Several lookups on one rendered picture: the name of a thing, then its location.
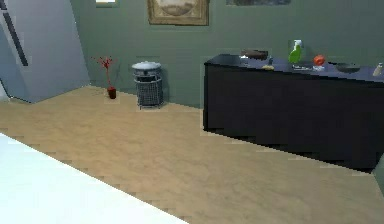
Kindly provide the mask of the dark brown toaster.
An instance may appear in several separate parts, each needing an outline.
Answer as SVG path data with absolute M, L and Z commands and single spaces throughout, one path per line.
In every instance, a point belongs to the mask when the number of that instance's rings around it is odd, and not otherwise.
M 261 51 L 261 50 L 242 50 L 240 53 L 241 56 L 246 56 L 251 59 L 256 60 L 266 60 L 268 57 L 267 51 Z

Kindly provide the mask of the red house plant in pot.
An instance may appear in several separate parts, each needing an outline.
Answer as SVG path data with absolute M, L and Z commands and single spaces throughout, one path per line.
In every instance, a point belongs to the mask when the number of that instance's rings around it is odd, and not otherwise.
M 101 65 L 105 69 L 105 74 L 107 78 L 107 93 L 110 99 L 115 99 L 117 97 L 116 94 L 116 88 L 113 86 L 111 82 L 111 76 L 110 76 L 110 66 L 114 63 L 114 60 L 111 56 L 105 56 L 105 57 L 94 57 L 94 60 Z

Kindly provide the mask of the gold framed picture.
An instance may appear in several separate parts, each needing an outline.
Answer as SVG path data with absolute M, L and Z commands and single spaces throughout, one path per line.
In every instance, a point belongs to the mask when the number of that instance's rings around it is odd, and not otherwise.
M 208 26 L 210 0 L 146 0 L 151 25 Z

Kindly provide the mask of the black kitchen counter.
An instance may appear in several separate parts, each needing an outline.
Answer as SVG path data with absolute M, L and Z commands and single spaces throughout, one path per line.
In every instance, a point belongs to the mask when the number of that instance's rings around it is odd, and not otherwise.
M 362 172 L 378 165 L 383 82 L 264 64 L 230 54 L 205 63 L 204 130 Z

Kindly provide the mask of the green spray bottle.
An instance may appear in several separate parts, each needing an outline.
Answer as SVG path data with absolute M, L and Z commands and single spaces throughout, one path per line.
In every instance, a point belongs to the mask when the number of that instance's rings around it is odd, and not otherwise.
M 288 56 L 288 61 L 292 64 L 298 63 L 301 59 L 301 50 L 302 50 L 302 41 L 295 40 L 293 50 L 290 52 Z

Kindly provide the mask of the dark framed picture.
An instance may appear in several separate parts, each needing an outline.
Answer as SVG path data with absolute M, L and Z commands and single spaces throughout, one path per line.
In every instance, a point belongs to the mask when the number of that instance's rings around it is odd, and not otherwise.
M 280 6 L 288 5 L 292 0 L 226 0 L 231 6 Z

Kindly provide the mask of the small window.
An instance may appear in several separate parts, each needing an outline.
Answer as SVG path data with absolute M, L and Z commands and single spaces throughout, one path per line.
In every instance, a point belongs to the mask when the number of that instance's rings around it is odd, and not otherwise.
M 119 6 L 119 0 L 95 0 L 97 8 L 114 8 Z

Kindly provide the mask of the white table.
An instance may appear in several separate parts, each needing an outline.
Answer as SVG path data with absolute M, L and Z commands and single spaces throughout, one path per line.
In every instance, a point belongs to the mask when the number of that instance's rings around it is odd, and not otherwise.
M 0 134 L 0 224 L 188 224 Z

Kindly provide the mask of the grey fridge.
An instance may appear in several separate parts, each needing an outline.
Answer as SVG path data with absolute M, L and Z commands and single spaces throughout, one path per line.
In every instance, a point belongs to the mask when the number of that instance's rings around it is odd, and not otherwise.
M 28 66 L 23 66 L 8 12 Z M 8 96 L 36 103 L 90 83 L 70 0 L 0 0 L 0 83 Z

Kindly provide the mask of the black pan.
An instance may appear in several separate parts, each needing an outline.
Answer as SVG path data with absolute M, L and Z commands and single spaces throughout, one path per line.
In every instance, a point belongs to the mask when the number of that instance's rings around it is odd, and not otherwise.
M 356 73 L 360 70 L 359 66 L 355 64 L 348 64 L 348 63 L 337 63 L 335 67 L 339 72 L 349 73 L 349 74 Z

